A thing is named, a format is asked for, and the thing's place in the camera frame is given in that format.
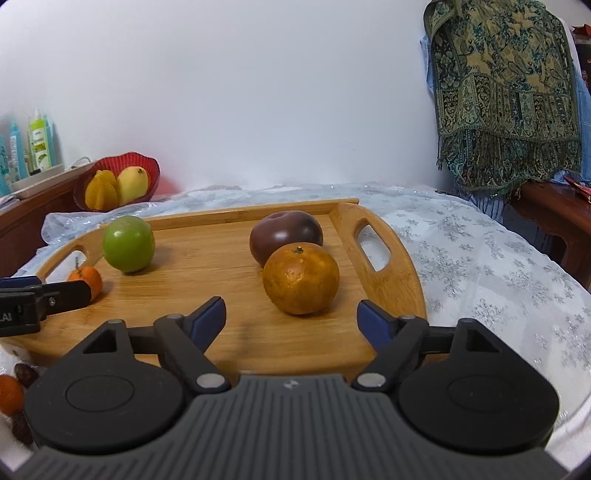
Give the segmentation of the small mandarin with stem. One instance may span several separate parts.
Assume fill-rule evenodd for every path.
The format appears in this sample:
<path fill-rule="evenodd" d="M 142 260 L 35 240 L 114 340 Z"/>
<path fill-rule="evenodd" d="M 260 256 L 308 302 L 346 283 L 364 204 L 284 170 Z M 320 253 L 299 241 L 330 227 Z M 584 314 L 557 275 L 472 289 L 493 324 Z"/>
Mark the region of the small mandarin with stem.
<path fill-rule="evenodd" d="M 75 269 L 67 278 L 68 281 L 84 281 L 90 288 L 91 301 L 94 302 L 102 292 L 103 281 L 97 269 L 91 266 L 83 266 L 76 262 Z"/>

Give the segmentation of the green apple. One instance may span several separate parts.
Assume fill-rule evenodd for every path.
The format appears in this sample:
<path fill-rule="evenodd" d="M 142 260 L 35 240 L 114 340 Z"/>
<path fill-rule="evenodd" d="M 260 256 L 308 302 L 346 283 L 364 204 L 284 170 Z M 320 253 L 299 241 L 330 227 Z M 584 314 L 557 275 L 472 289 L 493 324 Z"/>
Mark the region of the green apple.
<path fill-rule="evenodd" d="M 104 228 L 102 250 L 105 261 L 124 274 L 143 270 L 155 253 L 152 229 L 139 217 L 115 219 Z"/>

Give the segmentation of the large brownish orange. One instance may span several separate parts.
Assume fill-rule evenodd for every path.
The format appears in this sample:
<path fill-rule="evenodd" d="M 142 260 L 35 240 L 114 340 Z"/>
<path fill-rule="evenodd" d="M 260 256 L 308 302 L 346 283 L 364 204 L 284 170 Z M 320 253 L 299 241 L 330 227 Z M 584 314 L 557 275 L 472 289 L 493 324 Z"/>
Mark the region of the large brownish orange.
<path fill-rule="evenodd" d="M 263 289 L 284 313 L 305 316 L 332 305 L 339 291 L 339 265 L 321 246 L 294 242 L 278 248 L 263 266 Z"/>

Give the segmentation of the dark purple plum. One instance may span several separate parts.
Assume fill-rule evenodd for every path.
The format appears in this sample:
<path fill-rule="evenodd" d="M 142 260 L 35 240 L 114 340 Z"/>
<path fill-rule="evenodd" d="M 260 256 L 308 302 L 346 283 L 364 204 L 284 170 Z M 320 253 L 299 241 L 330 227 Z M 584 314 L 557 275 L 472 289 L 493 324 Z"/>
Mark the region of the dark purple plum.
<path fill-rule="evenodd" d="M 260 220 L 249 235 L 250 253 L 260 267 L 278 248 L 294 242 L 324 245 L 324 232 L 314 216 L 301 210 L 276 212 Z"/>

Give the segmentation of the dark jujube date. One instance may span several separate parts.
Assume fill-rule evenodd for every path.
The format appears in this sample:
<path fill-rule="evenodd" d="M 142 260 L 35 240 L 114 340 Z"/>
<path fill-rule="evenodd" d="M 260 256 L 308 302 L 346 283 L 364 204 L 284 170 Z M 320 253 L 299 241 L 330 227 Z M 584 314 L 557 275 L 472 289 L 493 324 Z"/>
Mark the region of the dark jujube date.
<path fill-rule="evenodd" d="M 14 376 L 24 388 L 29 389 L 39 378 L 39 373 L 30 365 L 17 363 L 14 366 Z"/>
<path fill-rule="evenodd" d="M 34 440 L 32 438 L 30 427 L 26 421 L 23 411 L 15 413 L 10 418 L 11 431 L 16 440 L 23 445 L 30 447 Z"/>

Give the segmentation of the wooden side cabinet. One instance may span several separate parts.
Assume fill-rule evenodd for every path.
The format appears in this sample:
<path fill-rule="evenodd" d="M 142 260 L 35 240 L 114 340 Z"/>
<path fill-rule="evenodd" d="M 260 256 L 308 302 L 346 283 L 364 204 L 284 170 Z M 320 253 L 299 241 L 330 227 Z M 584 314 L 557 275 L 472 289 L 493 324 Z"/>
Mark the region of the wooden side cabinet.
<path fill-rule="evenodd" d="M 92 164 L 69 168 L 43 180 L 24 195 L 18 194 L 18 202 L 1 210 L 1 276 L 17 272 L 33 258 L 46 242 L 41 228 L 45 217 L 55 212 L 77 212 L 80 208 L 74 200 L 77 179 L 90 169 Z"/>

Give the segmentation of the bamboo serving tray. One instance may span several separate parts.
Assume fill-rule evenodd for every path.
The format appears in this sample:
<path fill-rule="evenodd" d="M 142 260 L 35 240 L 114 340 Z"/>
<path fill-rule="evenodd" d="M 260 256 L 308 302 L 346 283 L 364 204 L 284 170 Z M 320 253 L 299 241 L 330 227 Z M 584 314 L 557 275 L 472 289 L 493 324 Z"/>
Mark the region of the bamboo serving tray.
<path fill-rule="evenodd" d="M 318 219 L 325 250 L 339 264 L 339 292 L 325 313 L 294 317 L 270 302 L 249 252 L 249 233 L 274 207 L 252 206 L 151 218 L 155 254 L 136 275 L 106 263 L 101 229 L 69 242 L 40 267 L 39 277 L 46 279 L 79 251 L 101 274 L 102 296 L 86 308 L 50 316 L 38 333 L 13 337 L 11 344 L 46 365 L 107 320 L 148 326 L 166 314 L 188 314 L 219 296 L 228 317 L 206 354 L 226 376 L 356 376 L 374 357 L 356 326 L 356 307 L 369 299 L 394 316 L 424 316 L 419 276 L 393 229 L 355 199 L 301 202 L 298 209 Z"/>

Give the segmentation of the small mandarin far left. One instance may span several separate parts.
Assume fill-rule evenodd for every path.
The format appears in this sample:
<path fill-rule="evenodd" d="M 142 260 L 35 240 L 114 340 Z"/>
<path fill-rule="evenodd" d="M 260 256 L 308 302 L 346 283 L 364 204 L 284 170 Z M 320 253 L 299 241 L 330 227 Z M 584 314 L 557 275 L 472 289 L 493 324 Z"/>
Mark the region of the small mandarin far left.
<path fill-rule="evenodd" d="M 24 408 L 24 390 L 22 385 L 9 375 L 0 376 L 0 411 L 11 417 Z"/>

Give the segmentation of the snowflake sheer tablecloth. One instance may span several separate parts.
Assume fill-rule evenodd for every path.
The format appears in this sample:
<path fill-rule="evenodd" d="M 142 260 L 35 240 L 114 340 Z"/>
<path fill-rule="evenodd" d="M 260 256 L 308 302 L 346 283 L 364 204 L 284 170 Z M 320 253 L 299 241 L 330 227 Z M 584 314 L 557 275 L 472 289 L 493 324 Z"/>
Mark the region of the snowflake sheer tablecloth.
<path fill-rule="evenodd" d="M 15 275 L 37 273 L 58 247 L 123 215 L 147 219 L 349 197 L 359 198 L 362 207 L 386 221 L 401 239 L 417 269 L 432 325 L 453 326 L 459 318 L 474 318 L 550 381 L 560 398 L 560 413 L 547 449 L 568 469 L 583 462 L 590 455 L 590 293 L 521 236 L 457 197 L 378 185 L 231 188 L 195 191 L 112 214 L 50 214 L 41 228 L 48 246 L 34 251 Z M 229 293 L 205 294 L 211 295 L 222 296 L 228 307 L 228 323 L 209 349 L 219 368 L 261 373 L 263 367 L 290 360 L 304 371 L 301 355 L 336 359 L 328 346 L 312 341 L 312 328 L 323 328 L 320 320 L 287 317 L 294 320 L 297 333 L 280 340 L 280 333 L 263 335 L 260 312 L 256 321 L 238 326 L 238 300 L 230 300 Z M 263 307 L 245 307 L 245 312 L 259 309 Z"/>

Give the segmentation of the white tray on cabinet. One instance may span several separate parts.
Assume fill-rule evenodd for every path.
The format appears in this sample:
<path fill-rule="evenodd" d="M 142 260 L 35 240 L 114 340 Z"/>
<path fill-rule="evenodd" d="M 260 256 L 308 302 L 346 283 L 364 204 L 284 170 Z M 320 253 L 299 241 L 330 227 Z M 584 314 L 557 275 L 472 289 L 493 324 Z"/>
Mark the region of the white tray on cabinet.
<path fill-rule="evenodd" d="M 42 170 L 25 179 L 10 184 L 11 195 L 24 200 L 37 195 L 64 180 L 66 171 L 62 165 Z"/>

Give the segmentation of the teal bottle left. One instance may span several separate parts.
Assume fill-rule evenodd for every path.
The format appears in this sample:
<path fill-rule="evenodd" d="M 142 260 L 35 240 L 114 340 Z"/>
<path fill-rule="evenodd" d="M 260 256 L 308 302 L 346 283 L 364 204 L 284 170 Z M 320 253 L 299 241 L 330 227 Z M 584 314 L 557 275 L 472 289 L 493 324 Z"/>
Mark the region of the teal bottle left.
<path fill-rule="evenodd" d="M 10 172 L 12 181 L 20 181 L 28 176 L 28 167 L 24 158 L 24 147 L 20 129 L 15 121 L 11 122 L 10 136 Z"/>

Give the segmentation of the yellow starfruit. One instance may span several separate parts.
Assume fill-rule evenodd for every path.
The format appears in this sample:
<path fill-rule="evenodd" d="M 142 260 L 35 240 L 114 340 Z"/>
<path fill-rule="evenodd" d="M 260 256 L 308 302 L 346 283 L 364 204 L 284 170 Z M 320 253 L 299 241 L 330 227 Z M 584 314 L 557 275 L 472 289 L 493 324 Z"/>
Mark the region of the yellow starfruit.
<path fill-rule="evenodd" d="M 84 193 L 86 207 L 107 212 L 119 206 L 117 179 L 110 170 L 98 170 Z"/>

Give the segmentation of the yellow mango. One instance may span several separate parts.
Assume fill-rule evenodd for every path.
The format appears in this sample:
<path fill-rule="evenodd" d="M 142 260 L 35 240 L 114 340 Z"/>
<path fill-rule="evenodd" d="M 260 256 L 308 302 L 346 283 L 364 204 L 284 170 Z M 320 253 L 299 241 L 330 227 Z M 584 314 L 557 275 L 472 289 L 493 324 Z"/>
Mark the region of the yellow mango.
<path fill-rule="evenodd" d="M 117 177 L 119 205 L 126 205 L 143 197 L 149 187 L 147 171 L 140 166 L 129 166 Z"/>

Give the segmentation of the red plastic fruit bowl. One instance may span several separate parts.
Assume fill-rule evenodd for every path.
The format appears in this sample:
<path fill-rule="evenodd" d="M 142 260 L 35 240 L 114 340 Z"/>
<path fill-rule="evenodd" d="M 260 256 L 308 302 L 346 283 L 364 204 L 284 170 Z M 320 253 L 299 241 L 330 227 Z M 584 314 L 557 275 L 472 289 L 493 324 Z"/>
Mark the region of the red plastic fruit bowl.
<path fill-rule="evenodd" d="M 74 187 L 74 201 L 84 211 L 108 212 L 148 201 L 158 186 L 160 168 L 151 157 L 129 152 L 95 162 Z"/>

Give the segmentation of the dark wooden table right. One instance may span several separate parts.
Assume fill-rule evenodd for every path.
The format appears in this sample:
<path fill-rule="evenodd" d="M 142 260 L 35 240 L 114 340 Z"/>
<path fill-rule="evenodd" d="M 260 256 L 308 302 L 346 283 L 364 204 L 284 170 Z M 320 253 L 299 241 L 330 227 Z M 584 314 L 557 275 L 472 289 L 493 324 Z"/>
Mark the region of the dark wooden table right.
<path fill-rule="evenodd" d="M 566 245 L 562 268 L 590 288 L 590 200 L 572 186 L 556 183 L 524 184 L 511 200 L 520 216 Z"/>

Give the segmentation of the green patterned fringed shawl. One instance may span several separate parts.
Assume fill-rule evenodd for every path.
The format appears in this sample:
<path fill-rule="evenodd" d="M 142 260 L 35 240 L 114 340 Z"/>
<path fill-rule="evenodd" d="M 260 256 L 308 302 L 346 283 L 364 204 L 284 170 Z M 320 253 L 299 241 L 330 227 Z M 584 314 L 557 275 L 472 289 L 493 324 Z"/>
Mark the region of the green patterned fringed shawl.
<path fill-rule="evenodd" d="M 581 163 L 575 70 L 539 1 L 432 1 L 438 164 L 464 191 L 505 195 Z"/>

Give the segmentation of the blue cloth behind shawl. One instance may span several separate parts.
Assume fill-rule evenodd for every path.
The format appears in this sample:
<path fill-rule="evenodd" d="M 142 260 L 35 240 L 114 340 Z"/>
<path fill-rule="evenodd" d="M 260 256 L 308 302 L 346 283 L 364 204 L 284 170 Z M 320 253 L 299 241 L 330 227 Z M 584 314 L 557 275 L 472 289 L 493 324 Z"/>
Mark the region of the blue cloth behind shawl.
<path fill-rule="evenodd" d="M 581 75 L 577 79 L 578 114 L 581 134 L 581 177 L 585 182 L 591 178 L 591 98 Z"/>

